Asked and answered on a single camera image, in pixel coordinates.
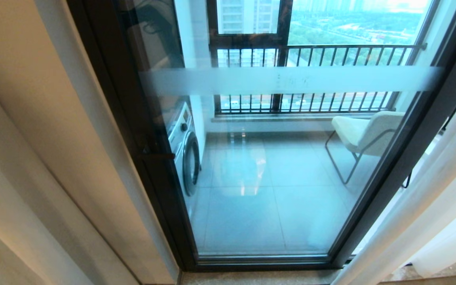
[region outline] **washing machine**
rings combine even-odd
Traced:
[[[195,193],[200,171],[200,151],[195,134],[195,124],[187,103],[180,106],[175,118],[168,129],[168,141],[175,154],[175,168],[188,215],[191,217],[197,201]]]

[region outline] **white cushioned chair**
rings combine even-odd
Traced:
[[[381,111],[377,112],[369,120],[341,116],[332,119],[332,125],[335,131],[325,142],[325,148],[342,183],[347,184],[349,182],[362,155],[383,155],[403,117],[403,112]],[[355,157],[355,165],[346,180],[342,178],[339,168],[328,150],[328,141],[336,133],[344,146]]]

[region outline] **dark metal door frame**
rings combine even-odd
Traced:
[[[145,191],[179,267],[184,271],[252,271],[340,268],[421,157],[456,106],[456,39],[442,85],[413,103],[403,131],[366,187],[329,256],[290,258],[198,258],[192,229],[155,94],[145,94],[123,33],[116,4],[109,0],[67,0],[101,88],[132,156]]]

